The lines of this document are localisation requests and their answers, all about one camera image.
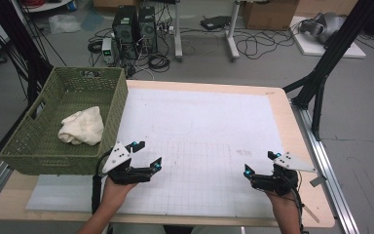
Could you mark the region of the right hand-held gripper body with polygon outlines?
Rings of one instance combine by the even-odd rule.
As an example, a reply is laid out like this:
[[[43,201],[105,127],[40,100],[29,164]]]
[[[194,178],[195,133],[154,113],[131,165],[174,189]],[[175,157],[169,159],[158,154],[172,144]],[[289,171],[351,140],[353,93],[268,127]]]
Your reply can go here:
[[[270,175],[255,173],[251,186],[255,189],[271,191],[279,196],[289,193],[298,184],[298,171],[315,173],[317,169],[289,152],[281,153],[281,157],[272,160],[273,172]]]

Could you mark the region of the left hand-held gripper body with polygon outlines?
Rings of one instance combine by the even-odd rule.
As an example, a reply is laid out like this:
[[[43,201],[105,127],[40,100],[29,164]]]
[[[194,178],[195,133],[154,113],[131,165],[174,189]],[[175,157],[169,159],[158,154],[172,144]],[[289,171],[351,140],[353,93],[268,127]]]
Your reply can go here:
[[[108,175],[116,184],[133,184],[148,182],[151,179],[150,166],[135,168],[131,166],[131,155],[125,145],[117,141],[116,144],[103,154],[106,158],[102,173]]]

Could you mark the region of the cream printed cloth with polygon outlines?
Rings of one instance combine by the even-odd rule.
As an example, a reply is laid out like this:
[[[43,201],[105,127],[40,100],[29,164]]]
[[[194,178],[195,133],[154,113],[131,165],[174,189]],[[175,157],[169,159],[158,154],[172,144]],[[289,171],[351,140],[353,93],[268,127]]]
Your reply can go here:
[[[98,106],[78,111],[61,121],[58,138],[73,145],[85,143],[94,146],[101,142],[104,125]]]

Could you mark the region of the green woven basket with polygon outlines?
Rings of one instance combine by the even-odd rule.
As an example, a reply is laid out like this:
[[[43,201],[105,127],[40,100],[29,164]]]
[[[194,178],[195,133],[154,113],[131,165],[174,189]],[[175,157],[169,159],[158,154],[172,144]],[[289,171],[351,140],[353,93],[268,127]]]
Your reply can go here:
[[[127,96],[121,68],[56,67],[0,159],[25,175],[92,175],[98,158],[115,144]],[[94,146],[61,141],[61,121],[93,106],[104,125],[101,141]]]

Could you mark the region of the person's right hand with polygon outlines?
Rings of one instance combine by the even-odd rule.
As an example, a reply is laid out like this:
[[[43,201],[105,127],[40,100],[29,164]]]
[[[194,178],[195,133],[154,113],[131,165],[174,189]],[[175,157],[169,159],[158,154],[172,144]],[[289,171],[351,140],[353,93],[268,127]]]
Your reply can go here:
[[[276,193],[267,192],[266,195],[272,203],[274,215],[299,215],[291,193],[279,196]]]

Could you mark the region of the person's left hand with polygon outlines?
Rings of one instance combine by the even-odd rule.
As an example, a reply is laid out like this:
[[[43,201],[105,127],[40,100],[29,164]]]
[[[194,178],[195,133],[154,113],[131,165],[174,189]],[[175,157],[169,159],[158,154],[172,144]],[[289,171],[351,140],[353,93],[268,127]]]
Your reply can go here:
[[[101,205],[117,211],[125,202],[127,195],[136,187],[133,184],[116,184],[110,177],[105,180]]]

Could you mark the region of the white grid mat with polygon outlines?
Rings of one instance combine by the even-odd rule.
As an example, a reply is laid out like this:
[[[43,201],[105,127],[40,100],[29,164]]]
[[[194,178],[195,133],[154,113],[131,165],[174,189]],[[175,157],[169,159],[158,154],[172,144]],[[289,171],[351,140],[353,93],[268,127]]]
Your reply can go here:
[[[272,217],[267,196],[244,177],[273,170],[283,151],[273,105],[265,95],[132,88],[118,139],[144,141],[133,167],[162,168],[128,195],[126,215]]]

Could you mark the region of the white power supply box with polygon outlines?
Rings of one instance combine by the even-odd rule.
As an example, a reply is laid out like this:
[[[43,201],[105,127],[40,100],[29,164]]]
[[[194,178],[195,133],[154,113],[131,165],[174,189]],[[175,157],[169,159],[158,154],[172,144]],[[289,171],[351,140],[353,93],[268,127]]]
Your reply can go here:
[[[101,52],[106,64],[113,64],[115,61],[115,52],[111,38],[104,38],[102,40]]]

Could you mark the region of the large black computer tower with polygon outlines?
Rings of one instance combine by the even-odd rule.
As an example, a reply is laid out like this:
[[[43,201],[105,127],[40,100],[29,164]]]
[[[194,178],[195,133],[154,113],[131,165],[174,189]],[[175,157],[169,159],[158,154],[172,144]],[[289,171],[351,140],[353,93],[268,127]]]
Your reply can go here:
[[[136,7],[119,6],[112,23],[112,28],[119,55],[125,59],[135,59],[135,44],[139,39]]]

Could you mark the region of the grey headset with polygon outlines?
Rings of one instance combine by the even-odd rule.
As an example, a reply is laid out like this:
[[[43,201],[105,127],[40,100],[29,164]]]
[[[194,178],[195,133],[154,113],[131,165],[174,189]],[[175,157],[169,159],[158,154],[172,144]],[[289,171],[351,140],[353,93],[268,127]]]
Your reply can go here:
[[[302,33],[308,32],[324,45],[342,27],[344,22],[343,17],[333,12],[318,13],[311,19],[304,19],[301,22],[300,31]]]

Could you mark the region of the brown cardboard box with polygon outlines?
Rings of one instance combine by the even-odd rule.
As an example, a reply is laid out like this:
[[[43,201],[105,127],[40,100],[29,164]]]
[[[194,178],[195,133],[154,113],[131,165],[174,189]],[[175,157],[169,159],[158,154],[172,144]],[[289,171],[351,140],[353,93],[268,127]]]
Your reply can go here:
[[[300,0],[268,0],[246,2],[243,22],[247,29],[287,30]]]

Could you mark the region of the clear plastic bag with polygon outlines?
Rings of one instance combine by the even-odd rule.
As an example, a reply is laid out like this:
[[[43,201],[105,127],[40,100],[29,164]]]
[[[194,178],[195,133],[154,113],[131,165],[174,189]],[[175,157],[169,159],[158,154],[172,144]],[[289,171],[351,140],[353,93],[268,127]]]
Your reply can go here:
[[[81,30],[81,24],[74,16],[55,15],[49,17],[49,25],[53,34],[72,33]]]

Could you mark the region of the flat black device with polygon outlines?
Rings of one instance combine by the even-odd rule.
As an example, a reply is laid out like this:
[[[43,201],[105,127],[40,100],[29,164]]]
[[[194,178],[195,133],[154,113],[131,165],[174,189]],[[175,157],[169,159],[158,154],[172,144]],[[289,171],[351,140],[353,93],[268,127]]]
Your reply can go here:
[[[222,28],[229,25],[231,21],[230,17],[227,16],[217,16],[213,18],[203,19],[201,21],[201,26],[206,30],[214,30],[217,28]]]

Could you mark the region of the small grey bracket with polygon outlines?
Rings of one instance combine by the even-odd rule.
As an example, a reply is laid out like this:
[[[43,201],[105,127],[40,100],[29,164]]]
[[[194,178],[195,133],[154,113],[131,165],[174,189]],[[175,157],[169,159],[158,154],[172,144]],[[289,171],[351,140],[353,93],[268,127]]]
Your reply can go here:
[[[320,184],[323,184],[327,181],[327,178],[323,175],[320,175],[310,181],[312,187],[317,187]]]

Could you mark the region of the aluminium rail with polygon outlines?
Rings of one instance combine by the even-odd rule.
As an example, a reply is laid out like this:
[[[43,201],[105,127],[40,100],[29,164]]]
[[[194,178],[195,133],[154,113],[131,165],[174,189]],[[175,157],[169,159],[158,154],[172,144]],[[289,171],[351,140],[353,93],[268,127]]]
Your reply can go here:
[[[325,147],[321,140],[316,139],[311,130],[313,118],[308,110],[299,109],[296,106],[291,106],[291,108],[296,119],[300,122],[299,127],[302,133],[307,137],[308,146],[312,150],[312,157],[318,166],[319,174],[325,177],[326,195],[330,198],[331,210],[342,232],[344,234],[360,234]]]

